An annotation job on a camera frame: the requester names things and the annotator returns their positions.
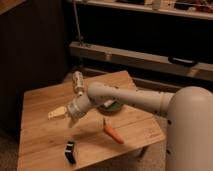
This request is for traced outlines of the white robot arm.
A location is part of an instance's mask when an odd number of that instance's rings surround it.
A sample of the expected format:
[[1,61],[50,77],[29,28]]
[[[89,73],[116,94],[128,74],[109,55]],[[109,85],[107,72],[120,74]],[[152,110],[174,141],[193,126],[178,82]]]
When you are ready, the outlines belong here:
[[195,86],[175,93],[130,90],[93,82],[83,95],[49,112],[48,117],[68,116],[75,124],[108,100],[167,116],[166,171],[213,171],[212,92]]

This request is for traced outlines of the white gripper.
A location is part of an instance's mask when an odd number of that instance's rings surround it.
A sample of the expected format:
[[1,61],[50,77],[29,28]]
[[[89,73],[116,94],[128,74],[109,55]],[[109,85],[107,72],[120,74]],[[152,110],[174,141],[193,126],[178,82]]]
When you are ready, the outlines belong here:
[[82,95],[80,97],[74,98],[71,102],[69,102],[67,108],[65,106],[61,106],[53,111],[50,111],[48,113],[48,118],[53,119],[65,117],[68,110],[69,116],[72,117],[70,118],[68,127],[72,128],[78,122],[78,119],[84,117],[86,113],[92,108],[92,101],[88,98],[87,95]]

